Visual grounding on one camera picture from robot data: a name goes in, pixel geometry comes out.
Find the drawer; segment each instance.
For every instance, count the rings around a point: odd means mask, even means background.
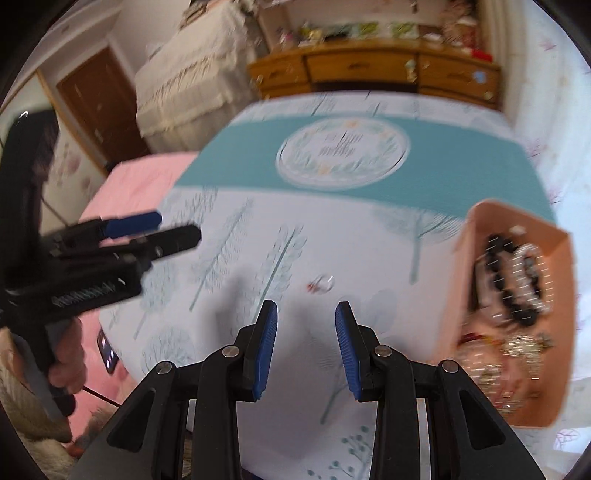
[[[304,83],[302,85],[291,85],[289,87],[277,87],[261,90],[261,98],[267,100],[269,98],[287,97],[290,95],[299,95],[301,93],[311,93],[312,85]]]
[[[498,70],[461,60],[430,55],[419,56],[420,85],[497,103],[499,95]]]
[[[445,90],[439,90],[430,87],[421,87],[418,92],[422,95],[431,95],[434,97],[450,98],[452,100],[458,100],[459,102],[473,103],[474,105],[485,106],[487,108],[496,109],[496,104],[485,102],[474,97],[468,97],[461,93],[446,92]]]
[[[295,83],[308,83],[308,74],[301,57],[262,64],[253,63],[248,68],[251,77],[261,90]]]
[[[416,62],[413,53],[386,51],[342,52],[310,55],[306,58],[312,82],[391,82],[414,83]]]

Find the floral wallpaper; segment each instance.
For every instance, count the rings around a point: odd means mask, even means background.
[[[591,440],[591,68],[533,0],[519,1],[525,14],[526,78],[515,132],[558,225],[571,233],[578,287],[573,382],[563,412],[553,427],[519,435],[547,477],[561,478]]]
[[[66,222],[76,223],[106,176],[58,120],[60,136],[44,197]]]

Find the circular logo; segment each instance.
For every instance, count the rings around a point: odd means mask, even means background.
[[[333,118],[304,127],[277,152],[276,166],[289,183],[344,190],[380,181],[398,170],[410,151],[399,128],[369,118]]]

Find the wooden door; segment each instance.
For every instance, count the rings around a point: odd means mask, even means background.
[[[134,89],[109,48],[70,73],[57,89],[110,164],[150,153],[135,122]]]

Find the blue handle grip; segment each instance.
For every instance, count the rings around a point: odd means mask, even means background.
[[[158,230],[161,223],[162,215],[158,212],[115,218],[107,223],[105,227],[105,238],[120,238],[122,236],[138,235],[140,233]]]

